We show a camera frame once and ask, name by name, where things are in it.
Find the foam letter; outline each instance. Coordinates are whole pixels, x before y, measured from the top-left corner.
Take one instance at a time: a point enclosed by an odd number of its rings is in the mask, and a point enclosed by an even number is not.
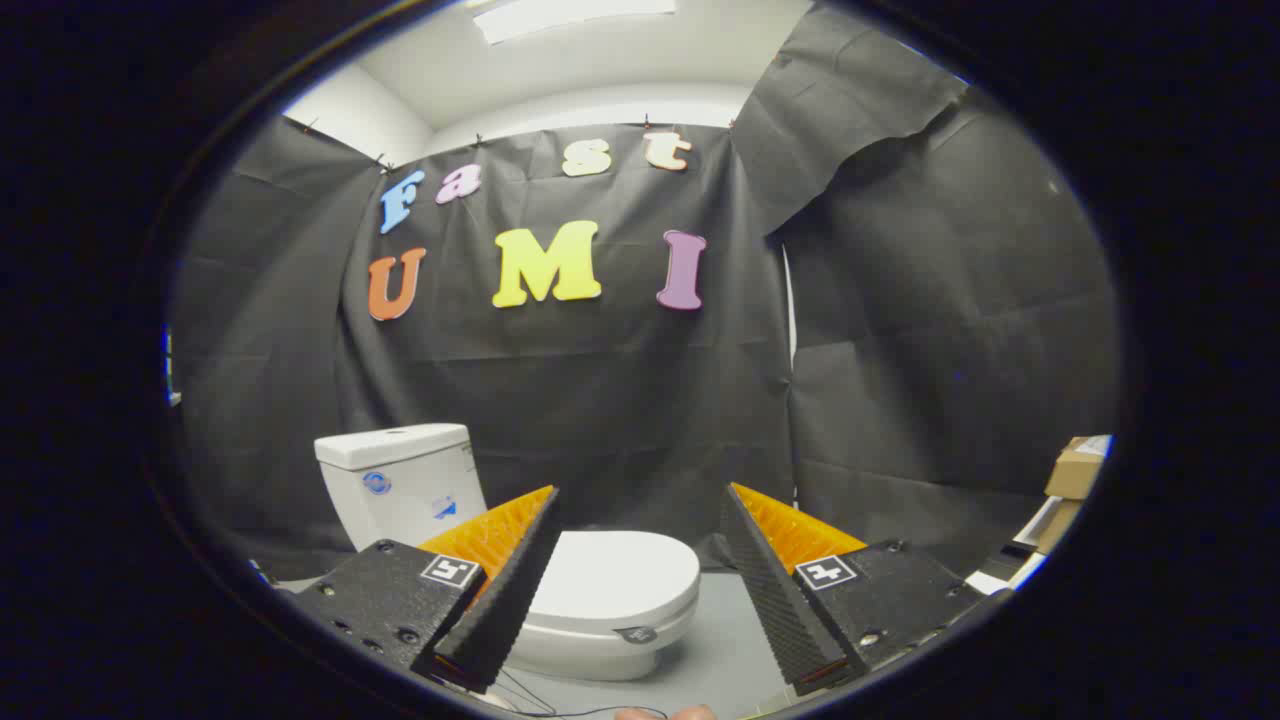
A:
[[[658,304],[672,310],[698,310],[698,256],[707,241],[687,232],[667,231],[662,238],[671,246],[667,255],[667,287],[658,292]]]
[[[394,320],[403,315],[413,304],[417,292],[417,266],[426,255],[425,247],[415,247],[401,255],[404,261],[404,277],[401,278],[401,293],[396,300],[387,299],[387,286],[390,284],[394,258],[380,258],[369,265],[369,314],[375,320]]]
[[[689,163],[676,158],[676,150],[692,150],[694,146],[680,140],[680,133],[646,132],[644,138],[649,141],[645,143],[644,159],[650,165],[664,170],[684,170],[689,167]]]
[[[520,290],[521,275],[534,293],[534,300],[541,302],[547,299],[557,272],[557,300],[599,297],[600,283],[595,282],[591,273],[591,237],[596,229],[591,220],[564,223],[545,252],[527,229],[500,233],[494,238],[494,243],[502,249],[502,277],[498,293],[493,296],[494,306],[513,307],[525,304],[529,293]]]
[[[440,192],[435,193],[435,204],[444,205],[456,197],[466,197],[480,187],[480,165],[462,165],[444,177]]]
[[[408,206],[417,200],[416,186],[425,178],[426,173],[416,170],[383,193],[383,234],[408,217]]]
[[[566,176],[595,176],[608,170],[612,163],[609,143],[595,138],[570,142],[564,147],[564,164],[561,167]]]

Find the toilet bowl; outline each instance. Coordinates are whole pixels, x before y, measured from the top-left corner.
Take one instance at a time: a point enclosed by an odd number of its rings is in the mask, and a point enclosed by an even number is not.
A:
[[[641,532],[563,532],[507,665],[581,680],[653,671],[698,605],[698,556]]]

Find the letter u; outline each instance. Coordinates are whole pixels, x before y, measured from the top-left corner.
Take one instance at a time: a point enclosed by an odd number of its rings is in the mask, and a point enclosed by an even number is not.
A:
[[[369,265],[369,314],[375,320],[394,320],[413,305],[413,293],[417,292],[417,268],[425,255],[425,247],[415,247],[401,255],[401,260],[404,261],[404,277],[401,279],[401,293],[396,300],[387,299],[387,286],[390,284],[396,258],[380,258]]]

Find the yellow letter m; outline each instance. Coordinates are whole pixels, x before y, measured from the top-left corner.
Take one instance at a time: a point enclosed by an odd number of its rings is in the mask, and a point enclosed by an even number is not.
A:
[[[600,296],[600,283],[591,273],[591,237],[596,224],[590,220],[564,223],[556,240],[544,252],[538,238],[527,229],[500,233],[494,243],[502,249],[502,278],[498,293],[493,296],[495,307],[524,305],[529,293],[520,290],[525,278],[534,300],[541,302],[552,281],[559,273],[553,295],[556,300],[585,300]]]

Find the cardboard box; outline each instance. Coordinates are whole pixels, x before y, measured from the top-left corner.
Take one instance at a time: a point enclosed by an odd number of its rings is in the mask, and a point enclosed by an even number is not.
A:
[[[1093,479],[1098,477],[1105,455],[1098,455],[1094,450],[1100,442],[1096,438],[1076,437],[1066,443],[1066,448],[1057,456],[1053,473],[1044,486],[1044,495],[1057,496],[1064,500],[1084,500],[1093,489]]]
[[[1053,509],[1053,515],[1041,530],[1036,542],[1036,550],[1050,552],[1057,541],[1062,538],[1066,529],[1071,527],[1084,498],[1093,489],[1093,480],[1098,477],[1102,461],[1110,446],[1110,436],[1075,437],[1066,443],[1066,448],[1057,456],[1053,464],[1053,473],[1050,474],[1044,486],[1044,495],[1061,497],[1062,501]]]

